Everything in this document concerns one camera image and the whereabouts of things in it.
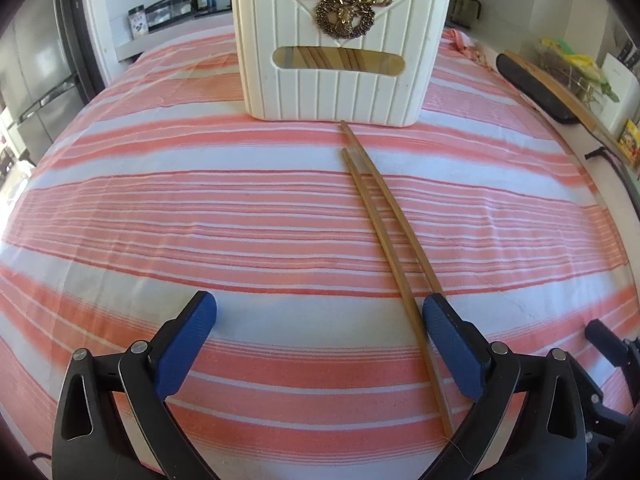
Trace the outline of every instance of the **gray refrigerator door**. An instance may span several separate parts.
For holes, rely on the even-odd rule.
[[[73,87],[43,106],[37,114],[51,140],[56,140],[83,107],[78,88]]]
[[[71,76],[54,0],[25,0],[14,18],[24,81],[33,100]]]
[[[29,158],[38,164],[52,144],[38,114],[28,117],[17,128],[24,145],[29,150]]]
[[[0,91],[14,121],[33,104],[20,70],[14,22],[0,38]]]

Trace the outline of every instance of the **kitchen counter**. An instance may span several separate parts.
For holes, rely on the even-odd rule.
[[[165,41],[174,40],[181,36],[190,34],[191,32],[197,32],[199,30],[206,30],[207,28],[220,27],[221,25],[231,25],[233,23],[233,11],[231,9],[222,10],[210,16],[204,16],[202,18],[196,18],[191,16],[185,18],[183,21],[174,23],[165,28],[160,28],[150,32],[142,38],[129,41],[116,47],[116,56],[118,61],[124,61],[131,57],[142,54],[146,50],[152,49]]]

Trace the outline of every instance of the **glass kettle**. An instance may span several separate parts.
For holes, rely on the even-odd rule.
[[[482,4],[478,0],[454,0],[451,23],[464,28],[471,28],[475,20],[480,19]]]

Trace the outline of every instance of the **refrigerator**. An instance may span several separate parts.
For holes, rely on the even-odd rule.
[[[0,120],[37,164],[104,83],[82,0],[25,0],[0,37]]]

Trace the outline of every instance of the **yellow package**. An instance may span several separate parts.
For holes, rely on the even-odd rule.
[[[618,139],[618,144],[622,152],[628,156],[631,164],[636,167],[640,162],[640,130],[633,123],[628,120],[622,135]]]

